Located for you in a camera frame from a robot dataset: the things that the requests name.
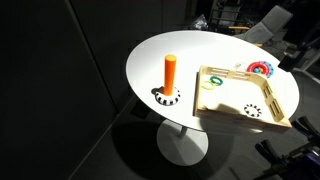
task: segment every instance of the dark wall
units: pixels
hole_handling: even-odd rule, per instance
[[[132,96],[126,77],[130,52],[142,41],[180,30],[186,0],[72,0],[119,111]]]
[[[114,119],[63,0],[1,6],[0,179],[67,179]]]
[[[68,2],[1,6],[1,179],[67,179],[114,121],[115,108],[132,96],[129,53],[153,35],[179,30],[186,6],[186,0]]]

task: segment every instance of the black and white base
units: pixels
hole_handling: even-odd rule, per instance
[[[156,100],[165,106],[171,106],[176,104],[181,98],[180,91],[175,87],[173,88],[173,92],[171,96],[166,96],[163,93],[163,87],[159,88],[156,92]]]

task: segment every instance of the wooden tray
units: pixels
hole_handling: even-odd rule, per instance
[[[211,76],[221,78],[223,84],[206,90],[202,85]],[[262,131],[284,132],[292,127],[265,75],[201,66],[196,86],[197,117]]]

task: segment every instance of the orange cylinder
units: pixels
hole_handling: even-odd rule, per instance
[[[176,70],[177,57],[174,55],[167,55],[165,57],[165,70],[164,70],[164,89],[163,94],[166,96],[172,95],[174,73]]]

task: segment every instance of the table pedestal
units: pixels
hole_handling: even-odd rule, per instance
[[[198,163],[207,153],[208,136],[165,120],[159,127],[157,143],[160,152],[170,162],[180,166]]]

